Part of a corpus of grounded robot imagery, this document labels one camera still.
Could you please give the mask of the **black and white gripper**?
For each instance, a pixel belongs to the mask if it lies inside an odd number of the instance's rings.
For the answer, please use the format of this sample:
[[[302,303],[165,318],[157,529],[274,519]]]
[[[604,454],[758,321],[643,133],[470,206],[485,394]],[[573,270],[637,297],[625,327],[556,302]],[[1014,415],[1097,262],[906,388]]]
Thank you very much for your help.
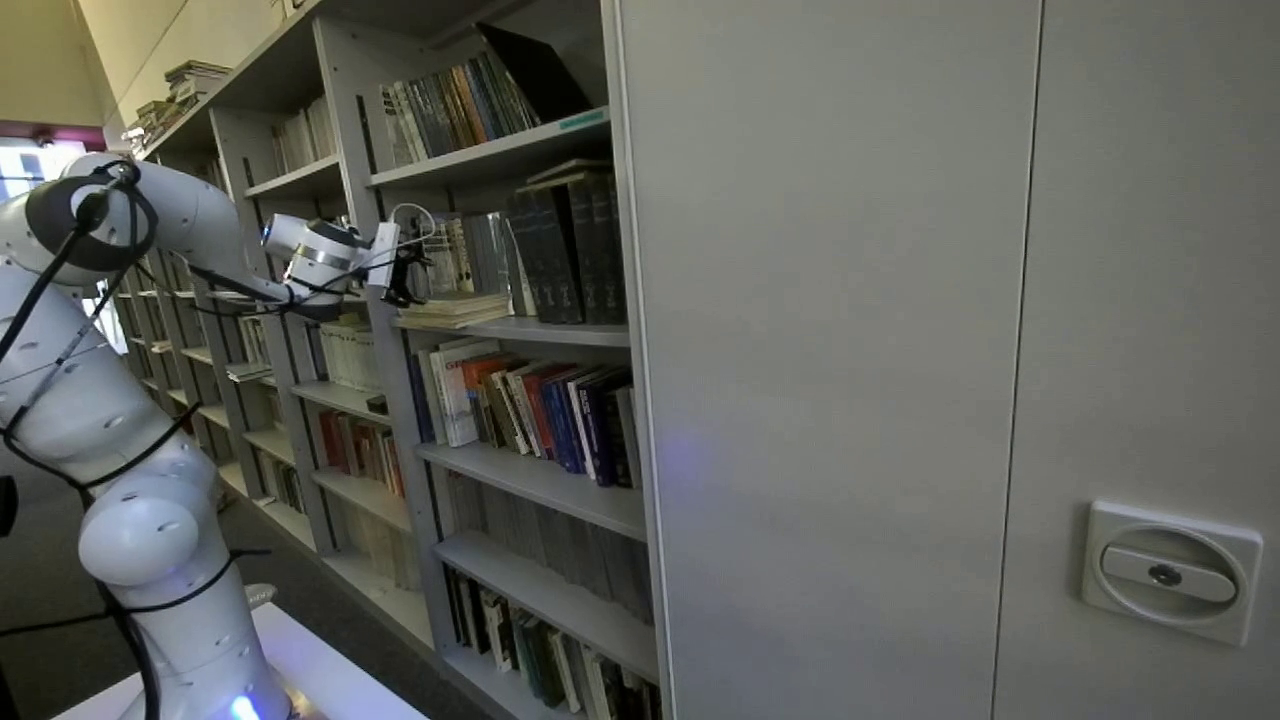
[[[397,225],[386,222],[369,248],[369,276],[363,283],[386,303],[409,303],[413,302],[413,270],[419,265],[423,248]]]

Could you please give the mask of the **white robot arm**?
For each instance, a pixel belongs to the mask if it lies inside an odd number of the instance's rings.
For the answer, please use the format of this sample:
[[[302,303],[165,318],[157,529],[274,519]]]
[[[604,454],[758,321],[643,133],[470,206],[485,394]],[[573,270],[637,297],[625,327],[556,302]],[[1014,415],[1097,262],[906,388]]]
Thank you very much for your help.
[[[138,658],[122,720],[423,720],[317,638],[253,608],[216,511],[216,463],[98,327],[87,292],[149,255],[248,303],[317,311],[382,252],[298,216],[248,222],[216,185],[87,154],[5,206],[5,449],[70,484],[76,557]]]

